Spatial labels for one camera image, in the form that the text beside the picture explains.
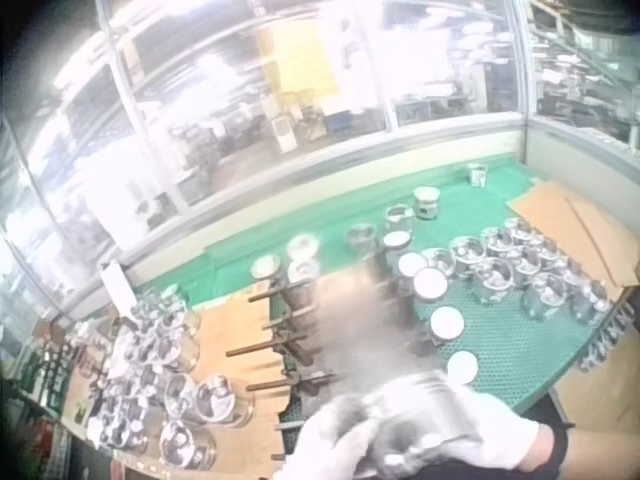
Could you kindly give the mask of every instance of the wrist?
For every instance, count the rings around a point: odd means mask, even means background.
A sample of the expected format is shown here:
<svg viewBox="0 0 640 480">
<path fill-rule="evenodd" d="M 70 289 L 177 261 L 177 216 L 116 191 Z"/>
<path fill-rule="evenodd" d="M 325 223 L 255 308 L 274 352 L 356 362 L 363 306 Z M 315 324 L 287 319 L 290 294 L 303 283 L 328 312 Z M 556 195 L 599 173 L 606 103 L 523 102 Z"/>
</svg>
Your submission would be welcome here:
<svg viewBox="0 0 640 480">
<path fill-rule="evenodd" d="M 548 425 L 540 424 L 531 448 L 516 467 L 521 472 L 532 472 L 536 468 L 546 464 L 553 452 L 554 435 Z"/>
</svg>

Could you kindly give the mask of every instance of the white glove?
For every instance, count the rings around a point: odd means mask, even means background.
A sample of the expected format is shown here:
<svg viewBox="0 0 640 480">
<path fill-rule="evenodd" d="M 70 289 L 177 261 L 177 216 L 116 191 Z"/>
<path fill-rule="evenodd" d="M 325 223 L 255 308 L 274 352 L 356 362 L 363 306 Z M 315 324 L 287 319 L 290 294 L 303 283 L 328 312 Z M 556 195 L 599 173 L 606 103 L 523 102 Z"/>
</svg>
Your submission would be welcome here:
<svg viewBox="0 0 640 480">
<path fill-rule="evenodd" d="M 444 454 L 477 467 L 515 469 L 531 449 L 540 424 L 519 417 L 493 395 L 453 388 L 475 423 L 480 442 L 457 440 L 444 446 Z"/>
<path fill-rule="evenodd" d="M 352 480 L 378 430 L 377 422 L 358 421 L 361 417 L 355 396 L 337 397 L 323 406 L 302 427 L 295 452 L 274 480 Z"/>
</svg>

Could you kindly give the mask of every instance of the green conveyor belt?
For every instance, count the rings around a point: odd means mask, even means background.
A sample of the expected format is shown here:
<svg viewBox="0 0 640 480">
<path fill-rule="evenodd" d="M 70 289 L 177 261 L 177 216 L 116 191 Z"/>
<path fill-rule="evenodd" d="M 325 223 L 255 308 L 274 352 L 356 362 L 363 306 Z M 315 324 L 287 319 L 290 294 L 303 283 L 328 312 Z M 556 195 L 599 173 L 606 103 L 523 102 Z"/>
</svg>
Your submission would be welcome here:
<svg viewBox="0 0 640 480">
<path fill-rule="evenodd" d="M 354 258 L 345 234 L 354 224 L 371 222 L 383 227 L 382 212 L 392 203 L 411 204 L 412 192 L 422 185 L 441 190 L 437 220 L 418 222 L 413 248 L 445 247 L 458 235 L 479 235 L 487 226 L 512 216 L 506 202 L 531 186 L 531 174 L 509 157 L 480 159 L 490 164 L 489 181 L 475 189 L 466 181 L 464 166 L 428 170 L 336 196 L 248 229 L 209 247 L 205 254 L 155 279 L 148 285 L 178 283 L 193 304 L 243 288 L 251 283 L 252 262 L 266 253 L 285 258 L 289 239 L 301 232 L 322 242 L 324 272 L 347 267 Z M 442 349 L 443 359 L 457 350 L 469 350 L 479 360 L 474 387 L 503 399 L 523 411 L 545 393 L 575 361 L 595 327 L 579 325 L 567 312 L 547 322 L 529 319 L 520 307 L 521 293 L 501 304 L 480 305 L 464 282 L 452 284 L 438 304 L 419 306 L 423 319 L 440 305 L 455 305 L 464 314 L 466 329 L 457 341 Z M 295 416 L 292 410 L 289 418 Z"/>
</svg>

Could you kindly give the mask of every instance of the hand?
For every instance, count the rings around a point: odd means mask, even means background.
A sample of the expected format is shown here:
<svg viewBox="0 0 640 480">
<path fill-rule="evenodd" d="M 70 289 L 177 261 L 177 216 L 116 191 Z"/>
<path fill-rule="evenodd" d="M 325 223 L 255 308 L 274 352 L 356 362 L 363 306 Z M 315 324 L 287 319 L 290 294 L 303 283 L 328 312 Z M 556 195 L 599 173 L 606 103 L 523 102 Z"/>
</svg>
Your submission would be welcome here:
<svg viewBox="0 0 640 480">
<path fill-rule="evenodd" d="M 521 465 L 538 438 L 540 424 L 516 415 L 493 395 L 453 388 L 475 423 L 480 442 L 451 442 L 444 446 L 444 454 L 483 468 L 513 470 Z"/>
<path fill-rule="evenodd" d="M 352 480 L 378 425 L 365 420 L 358 397 L 337 397 L 302 427 L 295 452 L 274 480 Z"/>
</svg>

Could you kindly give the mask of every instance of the gloved hand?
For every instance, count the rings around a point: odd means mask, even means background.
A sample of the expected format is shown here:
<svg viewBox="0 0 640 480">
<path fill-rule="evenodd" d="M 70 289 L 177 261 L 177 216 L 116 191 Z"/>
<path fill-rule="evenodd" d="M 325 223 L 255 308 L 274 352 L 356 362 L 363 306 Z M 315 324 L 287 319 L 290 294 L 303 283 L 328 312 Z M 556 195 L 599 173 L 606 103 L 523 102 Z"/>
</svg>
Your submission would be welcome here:
<svg viewBox="0 0 640 480">
<path fill-rule="evenodd" d="M 378 428 L 362 415 L 356 396 L 323 406 L 302 427 L 293 455 L 274 480 L 352 480 Z"/>
<path fill-rule="evenodd" d="M 475 423 L 480 442 L 451 442 L 443 448 L 445 455 L 477 467 L 515 469 L 531 449 L 540 424 L 516 415 L 493 395 L 452 388 Z"/>
</svg>

